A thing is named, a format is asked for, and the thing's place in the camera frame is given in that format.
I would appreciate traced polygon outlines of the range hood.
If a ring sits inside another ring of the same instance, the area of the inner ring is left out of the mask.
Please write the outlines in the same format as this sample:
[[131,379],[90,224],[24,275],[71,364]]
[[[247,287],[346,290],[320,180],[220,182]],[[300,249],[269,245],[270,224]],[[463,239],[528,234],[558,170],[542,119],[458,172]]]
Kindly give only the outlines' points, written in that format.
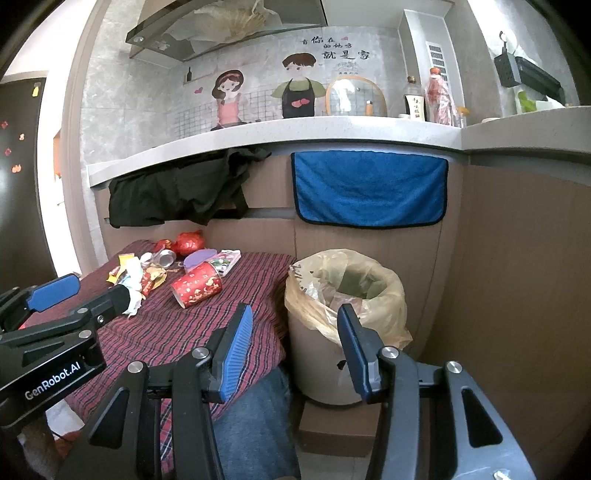
[[126,34],[133,57],[185,62],[245,39],[328,24],[320,1],[146,1]]

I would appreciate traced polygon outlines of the red paper cup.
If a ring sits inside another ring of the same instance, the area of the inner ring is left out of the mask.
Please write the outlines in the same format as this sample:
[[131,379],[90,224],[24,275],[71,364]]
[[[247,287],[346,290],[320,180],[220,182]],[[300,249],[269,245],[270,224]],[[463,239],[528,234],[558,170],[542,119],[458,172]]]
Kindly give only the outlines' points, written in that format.
[[201,263],[171,284],[172,295],[182,309],[211,298],[221,290],[221,277],[208,262]]

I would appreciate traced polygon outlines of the clear bottle with label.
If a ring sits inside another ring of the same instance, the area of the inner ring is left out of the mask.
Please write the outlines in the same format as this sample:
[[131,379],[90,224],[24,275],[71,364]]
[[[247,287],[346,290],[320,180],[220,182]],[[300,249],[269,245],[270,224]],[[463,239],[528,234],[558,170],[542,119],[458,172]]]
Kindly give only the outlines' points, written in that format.
[[407,113],[411,118],[417,120],[426,120],[426,104],[422,87],[417,82],[415,76],[407,77],[407,87],[404,93],[404,100]]

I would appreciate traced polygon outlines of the yellow snack wrapper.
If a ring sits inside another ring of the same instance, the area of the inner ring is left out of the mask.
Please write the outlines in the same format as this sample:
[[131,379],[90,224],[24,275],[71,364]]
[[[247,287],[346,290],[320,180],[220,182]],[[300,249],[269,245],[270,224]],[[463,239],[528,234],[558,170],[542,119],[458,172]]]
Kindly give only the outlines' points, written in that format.
[[127,264],[135,257],[132,253],[124,253],[118,255],[118,265],[113,268],[107,277],[107,282],[113,285],[117,284],[119,278],[126,272]]

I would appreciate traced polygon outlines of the red gold snack wrapper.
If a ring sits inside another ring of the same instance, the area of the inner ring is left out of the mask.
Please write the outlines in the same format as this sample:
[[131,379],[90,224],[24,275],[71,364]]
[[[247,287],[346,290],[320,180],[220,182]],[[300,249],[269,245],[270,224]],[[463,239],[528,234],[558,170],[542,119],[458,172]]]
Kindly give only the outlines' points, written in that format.
[[161,267],[150,266],[143,270],[140,280],[140,293],[144,298],[150,295],[150,292],[162,285],[167,278],[167,272]]

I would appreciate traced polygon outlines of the red drink bottle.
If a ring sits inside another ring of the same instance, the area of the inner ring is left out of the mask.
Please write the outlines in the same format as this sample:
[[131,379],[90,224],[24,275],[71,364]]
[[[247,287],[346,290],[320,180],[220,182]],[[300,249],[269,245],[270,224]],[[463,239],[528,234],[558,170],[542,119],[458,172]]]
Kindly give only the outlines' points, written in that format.
[[429,119],[433,123],[455,126],[456,110],[449,86],[438,67],[430,69],[426,87]]

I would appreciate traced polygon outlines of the pink Kleenex tissue pack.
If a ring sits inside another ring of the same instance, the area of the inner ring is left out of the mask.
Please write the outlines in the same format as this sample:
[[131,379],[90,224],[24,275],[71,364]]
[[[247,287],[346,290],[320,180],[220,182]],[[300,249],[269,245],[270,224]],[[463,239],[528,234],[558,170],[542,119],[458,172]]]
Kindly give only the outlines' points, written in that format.
[[209,258],[207,263],[223,278],[241,258],[242,252],[239,250],[221,250]]

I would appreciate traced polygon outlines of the black refrigerator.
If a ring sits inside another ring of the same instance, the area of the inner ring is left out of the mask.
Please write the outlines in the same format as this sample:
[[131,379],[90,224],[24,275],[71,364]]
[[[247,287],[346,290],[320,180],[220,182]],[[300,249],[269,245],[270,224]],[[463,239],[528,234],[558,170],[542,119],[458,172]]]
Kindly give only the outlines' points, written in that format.
[[56,271],[41,218],[37,185],[37,133],[45,80],[1,85],[0,249],[1,290],[41,285]]

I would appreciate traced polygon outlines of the red drink can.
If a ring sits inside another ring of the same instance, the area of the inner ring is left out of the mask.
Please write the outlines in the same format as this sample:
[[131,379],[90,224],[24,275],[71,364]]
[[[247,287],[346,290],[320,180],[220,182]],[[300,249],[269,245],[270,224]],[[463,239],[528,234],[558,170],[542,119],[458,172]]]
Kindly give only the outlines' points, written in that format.
[[173,247],[174,244],[169,239],[157,241],[152,250],[151,263],[162,268],[170,267],[176,261],[176,253]]

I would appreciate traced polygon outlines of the black cloth hanging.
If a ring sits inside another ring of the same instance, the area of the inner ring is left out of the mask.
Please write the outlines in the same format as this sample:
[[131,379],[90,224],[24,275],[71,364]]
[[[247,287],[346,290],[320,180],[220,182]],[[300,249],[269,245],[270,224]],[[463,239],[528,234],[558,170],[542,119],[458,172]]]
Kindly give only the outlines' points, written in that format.
[[108,185],[109,224],[148,227],[168,221],[205,226],[213,219],[240,219],[249,210],[242,184],[249,167],[270,157],[263,147],[190,155],[119,176]]

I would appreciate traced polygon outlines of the blue towel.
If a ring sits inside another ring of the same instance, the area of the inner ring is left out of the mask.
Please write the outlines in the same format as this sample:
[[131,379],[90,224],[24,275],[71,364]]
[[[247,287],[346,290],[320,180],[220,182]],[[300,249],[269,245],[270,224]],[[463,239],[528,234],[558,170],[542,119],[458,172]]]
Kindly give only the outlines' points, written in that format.
[[327,150],[290,155],[302,221],[359,229],[431,226],[445,216],[449,162],[394,152]]

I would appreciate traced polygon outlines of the red plaid tablecloth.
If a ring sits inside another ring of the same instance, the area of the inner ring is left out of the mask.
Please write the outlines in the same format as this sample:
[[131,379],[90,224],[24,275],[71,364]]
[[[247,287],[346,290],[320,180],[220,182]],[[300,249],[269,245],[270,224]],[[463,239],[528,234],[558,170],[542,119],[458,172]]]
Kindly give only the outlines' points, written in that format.
[[133,360],[150,366],[179,359],[204,343],[211,333],[228,323],[239,303],[253,312],[252,341],[242,369],[238,391],[225,404],[214,405],[214,421],[256,382],[279,367],[286,373],[287,311],[283,306],[284,282],[293,262],[287,254],[245,253],[222,280],[221,293],[182,309],[168,284],[158,287],[131,318],[118,317],[98,332],[107,368],[66,402],[86,421],[106,395],[116,377]]

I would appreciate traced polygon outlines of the purple felt coaster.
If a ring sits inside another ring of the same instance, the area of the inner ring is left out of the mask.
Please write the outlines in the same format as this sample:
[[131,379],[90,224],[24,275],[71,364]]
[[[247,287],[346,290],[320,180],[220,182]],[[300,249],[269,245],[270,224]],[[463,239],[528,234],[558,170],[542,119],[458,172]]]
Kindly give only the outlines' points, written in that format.
[[215,249],[199,249],[187,255],[183,260],[183,268],[185,272],[189,272],[194,268],[197,268],[200,264],[204,263],[211,257],[215,256],[217,251]]

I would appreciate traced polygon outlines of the round wooden frame mirror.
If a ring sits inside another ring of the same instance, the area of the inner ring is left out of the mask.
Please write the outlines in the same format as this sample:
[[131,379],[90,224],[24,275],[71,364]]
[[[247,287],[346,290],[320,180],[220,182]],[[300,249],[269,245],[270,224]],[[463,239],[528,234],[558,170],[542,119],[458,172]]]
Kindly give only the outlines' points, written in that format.
[[325,92],[328,116],[387,117],[388,107],[381,88],[373,81],[356,75],[335,78]]

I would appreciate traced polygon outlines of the trash bin with yellow bag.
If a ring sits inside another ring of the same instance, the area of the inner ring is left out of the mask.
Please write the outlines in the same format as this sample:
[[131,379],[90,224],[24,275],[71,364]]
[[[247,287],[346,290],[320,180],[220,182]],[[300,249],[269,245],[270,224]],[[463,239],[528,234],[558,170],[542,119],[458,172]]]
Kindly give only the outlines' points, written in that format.
[[380,350],[413,340],[399,275],[357,251],[329,249],[294,262],[284,305],[298,388],[317,403],[362,402],[380,389]]

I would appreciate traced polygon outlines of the white tissue bundle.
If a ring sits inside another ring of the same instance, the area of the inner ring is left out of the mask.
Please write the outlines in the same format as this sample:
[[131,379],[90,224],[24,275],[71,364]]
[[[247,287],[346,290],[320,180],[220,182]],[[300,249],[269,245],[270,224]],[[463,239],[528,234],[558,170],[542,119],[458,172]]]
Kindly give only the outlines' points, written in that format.
[[137,257],[132,256],[126,261],[123,273],[120,275],[118,282],[120,285],[123,285],[129,293],[128,306],[123,312],[127,317],[135,316],[141,307],[143,301],[141,284],[143,275],[144,270]]

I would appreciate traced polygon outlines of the brown cardboard box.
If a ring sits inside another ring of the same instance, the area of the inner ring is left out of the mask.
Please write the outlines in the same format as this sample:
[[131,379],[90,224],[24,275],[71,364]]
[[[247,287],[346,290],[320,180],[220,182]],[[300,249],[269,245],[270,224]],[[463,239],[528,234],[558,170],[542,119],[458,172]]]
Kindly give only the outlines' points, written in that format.
[[380,417],[377,405],[328,406],[307,401],[297,427],[304,452],[366,457],[372,452]]

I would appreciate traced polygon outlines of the blue jeans leg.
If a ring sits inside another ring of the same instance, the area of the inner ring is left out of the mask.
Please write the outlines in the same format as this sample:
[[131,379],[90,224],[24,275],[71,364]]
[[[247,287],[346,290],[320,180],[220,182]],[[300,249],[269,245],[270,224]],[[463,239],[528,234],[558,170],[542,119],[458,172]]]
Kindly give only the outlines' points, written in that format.
[[286,373],[276,367],[214,421],[226,479],[301,477],[290,406],[290,383]]

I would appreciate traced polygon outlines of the green plastic bag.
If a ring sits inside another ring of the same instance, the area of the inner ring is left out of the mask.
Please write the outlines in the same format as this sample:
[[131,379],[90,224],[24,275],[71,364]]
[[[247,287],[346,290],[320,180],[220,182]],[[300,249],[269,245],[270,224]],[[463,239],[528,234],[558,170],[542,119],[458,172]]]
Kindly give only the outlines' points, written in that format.
[[515,102],[518,114],[532,113],[537,111],[536,101],[530,99],[524,90],[519,90],[516,93]]

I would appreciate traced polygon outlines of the red plastic bag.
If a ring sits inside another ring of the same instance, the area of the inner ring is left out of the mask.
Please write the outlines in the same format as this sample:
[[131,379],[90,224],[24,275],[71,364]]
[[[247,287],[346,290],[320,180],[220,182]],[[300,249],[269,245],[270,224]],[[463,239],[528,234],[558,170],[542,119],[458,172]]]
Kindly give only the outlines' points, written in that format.
[[204,248],[205,239],[201,230],[179,233],[170,246],[170,249],[178,258],[185,258]]

